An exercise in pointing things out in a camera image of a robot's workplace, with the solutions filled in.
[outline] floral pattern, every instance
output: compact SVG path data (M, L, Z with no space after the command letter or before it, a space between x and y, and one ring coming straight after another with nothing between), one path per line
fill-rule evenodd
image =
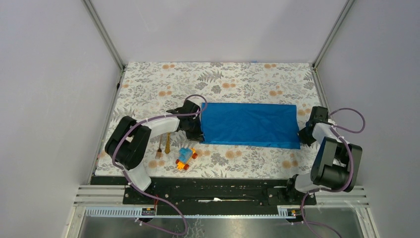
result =
M209 102L295 104L299 128L305 126L312 106L318 106L310 66L307 63L151 63L127 66L105 136L106 142L119 120L161 115L182 105L191 94ZM192 99L199 104L199 98ZM155 159L159 136L151 138L143 159L150 176L206 178L285 179L311 169L318 145L300 150L252 146L204 145L187 140L185 133L171 134L169 154ZM162 139L162 150L166 136ZM178 170L175 160L181 147L194 147L198 158L188 170ZM98 155L98 176L121 176L103 150Z

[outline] lego toy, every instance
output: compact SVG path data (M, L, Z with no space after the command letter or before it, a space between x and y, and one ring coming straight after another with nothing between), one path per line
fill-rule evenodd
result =
M188 165L188 162L190 162L191 158L196 159L198 154L194 150L194 148L181 148L179 149L179 158L175 161L175 163L178 165L177 169L185 169L187 170L190 166Z

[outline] glass panel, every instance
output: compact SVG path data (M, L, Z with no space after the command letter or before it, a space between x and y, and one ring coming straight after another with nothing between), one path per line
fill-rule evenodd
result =
M321 222L336 229L343 238L363 237L357 214L351 208L307 208L308 221ZM288 223L285 219L187 219L188 234L184 237L206 238L263 238L263 237L315 237L306 225ZM155 218L151 224L181 232L184 225L181 219ZM324 238L337 237L324 227L313 226ZM166 234L145 225L139 226L132 218L85 217L81 231L82 238L171 238Z

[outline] blue toy block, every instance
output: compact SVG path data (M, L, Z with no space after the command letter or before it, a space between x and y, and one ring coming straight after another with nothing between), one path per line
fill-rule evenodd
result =
M181 149L179 149L178 159L182 163L186 164L192 155L193 155L193 151L191 149L181 148Z

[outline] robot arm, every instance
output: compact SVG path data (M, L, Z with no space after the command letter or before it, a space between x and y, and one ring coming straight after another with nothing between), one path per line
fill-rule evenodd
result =
M199 109L200 107L198 105L186 100L182 107L169 110L164 115L194 113ZM137 121L129 116L123 117L106 143L105 152L110 156L113 156L120 140L136 123ZM164 133L179 130L185 131L187 138L190 140L203 141L200 118L197 116L179 116L164 117L146 122L137 127L129 135L129 138L122 143L117 155L115 156L115 160L123 166L133 183L136 184L136 186L142 191L144 191L151 183L150 177L146 173L144 166L141 164L149 139Z
M328 122L328 109L313 107L306 127L299 131L299 138L302 143L309 146L318 141L320 148L311 172L291 178L289 184L294 185L297 191L306 193L320 187L339 189L345 185L350 175L349 155L341 140L331 132L331 126L332 124ZM353 189L362 158L360 146L349 142L347 144L353 155L354 172L352 181L344 190L345 192Z

